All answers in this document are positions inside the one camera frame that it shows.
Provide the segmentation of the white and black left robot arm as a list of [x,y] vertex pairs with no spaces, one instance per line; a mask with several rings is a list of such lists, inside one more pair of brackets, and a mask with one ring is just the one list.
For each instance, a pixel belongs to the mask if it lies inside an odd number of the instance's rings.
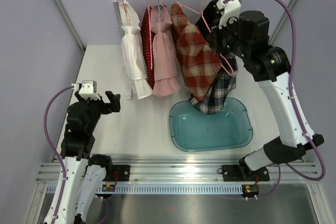
[[102,115],[120,112],[119,94],[105,92],[108,103],[97,93],[84,98],[76,91],[77,102],[67,109],[61,151],[55,155],[60,162],[59,178],[44,223],[85,223],[96,191],[103,180],[119,180],[108,155],[91,154],[95,142],[93,132]]

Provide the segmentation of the red plaid skirt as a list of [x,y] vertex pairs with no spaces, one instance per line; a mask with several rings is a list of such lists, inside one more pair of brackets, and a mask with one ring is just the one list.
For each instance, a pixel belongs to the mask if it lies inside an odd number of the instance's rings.
[[196,100],[203,101],[222,68],[221,61],[177,3],[171,6],[171,22],[184,83]]

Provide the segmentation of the pink wire hanger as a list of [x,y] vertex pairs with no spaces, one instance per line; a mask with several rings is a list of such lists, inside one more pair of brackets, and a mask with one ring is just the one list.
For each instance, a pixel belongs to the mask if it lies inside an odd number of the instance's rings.
[[[196,10],[194,10],[194,9],[192,9],[192,8],[190,8],[190,7],[188,7],[188,6],[186,6],[186,5],[182,5],[182,4],[179,3],[178,1],[175,1],[174,3],[178,4],[178,5],[180,6],[180,8],[186,8],[186,9],[188,9],[188,10],[191,10],[191,11],[194,12],[194,13],[200,14],[200,16],[201,16],[201,18],[202,18],[202,20],[203,20],[203,23],[205,24],[207,30],[208,30],[209,32],[212,31],[212,30],[210,29],[210,27],[209,27],[209,25],[208,25],[208,23],[207,23],[205,17],[204,17],[204,14],[203,14],[203,9],[204,9],[204,3],[205,3],[205,0],[202,0],[200,11],[196,11]],[[220,56],[225,60],[225,62],[226,62],[227,65],[229,66],[230,71],[228,71],[228,70],[226,69],[226,67],[223,66],[223,64],[221,64],[221,67],[224,69],[224,71],[225,71],[229,76],[232,77],[233,74],[234,74],[234,70],[233,70],[231,64],[229,63],[229,61],[228,61],[222,54],[221,54]]]

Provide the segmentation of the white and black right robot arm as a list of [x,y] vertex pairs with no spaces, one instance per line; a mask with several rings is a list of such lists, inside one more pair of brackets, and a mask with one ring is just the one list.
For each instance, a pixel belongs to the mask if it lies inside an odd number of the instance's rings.
[[263,90],[279,136],[239,160],[238,173],[244,180],[271,164],[289,164],[315,150],[324,137],[315,133],[289,82],[291,65],[283,49],[268,43],[269,19],[260,11],[249,10],[230,17],[225,26],[216,25],[206,39],[217,53],[242,59],[245,69]]

